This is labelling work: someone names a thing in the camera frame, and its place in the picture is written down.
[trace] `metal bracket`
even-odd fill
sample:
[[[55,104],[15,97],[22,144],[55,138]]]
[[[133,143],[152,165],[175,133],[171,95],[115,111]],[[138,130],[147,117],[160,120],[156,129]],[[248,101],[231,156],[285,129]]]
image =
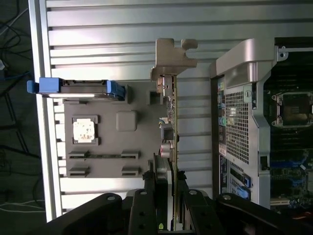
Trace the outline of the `metal bracket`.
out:
[[[151,69],[151,80],[156,81],[160,76],[177,76],[186,69],[197,66],[196,59],[186,56],[188,49],[198,48],[198,42],[194,39],[184,39],[181,47],[174,47],[174,39],[159,38],[156,41],[156,65]]]
[[[278,62],[288,59],[289,53],[287,51],[284,51],[284,49],[286,49],[286,47],[282,46],[282,50],[281,49],[277,50],[277,61]]]

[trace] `motherboard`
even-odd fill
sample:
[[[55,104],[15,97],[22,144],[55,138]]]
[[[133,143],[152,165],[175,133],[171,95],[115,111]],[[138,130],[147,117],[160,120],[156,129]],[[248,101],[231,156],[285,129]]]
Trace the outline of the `motherboard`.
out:
[[[271,208],[279,213],[313,206],[313,82],[307,52],[290,53],[264,84],[270,125]]]

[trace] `pcie slot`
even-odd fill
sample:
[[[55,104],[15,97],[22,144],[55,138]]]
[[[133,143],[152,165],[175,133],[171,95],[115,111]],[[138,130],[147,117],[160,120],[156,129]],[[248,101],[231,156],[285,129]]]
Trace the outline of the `pcie slot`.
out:
[[[290,200],[288,198],[271,198],[270,206],[287,206],[290,204]]]
[[[232,174],[236,179],[238,179],[241,183],[245,185],[247,188],[251,188],[251,178],[250,176],[244,174],[244,173],[239,173],[235,171],[234,169],[230,169],[230,174]]]

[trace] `dark floor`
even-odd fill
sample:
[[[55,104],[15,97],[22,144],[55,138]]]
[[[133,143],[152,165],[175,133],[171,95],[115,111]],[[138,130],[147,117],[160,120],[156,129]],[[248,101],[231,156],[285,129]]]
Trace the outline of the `dark floor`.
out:
[[[27,0],[0,0],[0,33],[6,28],[3,22],[12,18],[16,14],[16,2],[19,2],[20,12],[25,10]],[[15,47],[11,47],[18,42],[18,36],[8,30],[0,35],[0,58],[6,64],[6,70],[9,75],[17,75],[26,71],[32,72],[33,62],[31,49],[29,14],[23,14],[13,25],[14,30],[19,33],[21,41]],[[6,44],[11,38],[15,37],[9,44]],[[25,139],[29,152],[40,155],[39,132],[36,111],[36,99],[34,95],[26,91],[26,80],[21,80],[10,92],[12,106],[14,108],[18,125]],[[0,80],[0,93],[4,91],[16,79]],[[0,97],[0,126],[12,124],[9,110],[4,97]],[[6,145],[12,148],[22,150],[15,130],[0,131],[0,145]],[[41,180],[41,162],[40,160],[28,157],[12,151],[4,150],[0,147],[0,192],[9,190],[8,202],[25,202],[35,198],[44,199],[43,183]],[[11,175],[8,164],[11,163]],[[3,204],[5,198],[0,194],[0,204]],[[0,206],[0,209],[14,211],[33,211],[30,207],[22,206]],[[6,212],[0,210],[0,234],[2,235],[21,235],[45,223],[45,213],[22,213]]]

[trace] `capacitor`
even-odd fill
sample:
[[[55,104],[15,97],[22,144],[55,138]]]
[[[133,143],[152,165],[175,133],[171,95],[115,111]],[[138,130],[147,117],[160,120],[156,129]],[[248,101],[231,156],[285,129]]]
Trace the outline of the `capacitor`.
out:
[[[161,144],[161,157],[162,158],[170,158],[171,157],[171,144],[170,143],[162,143]]]

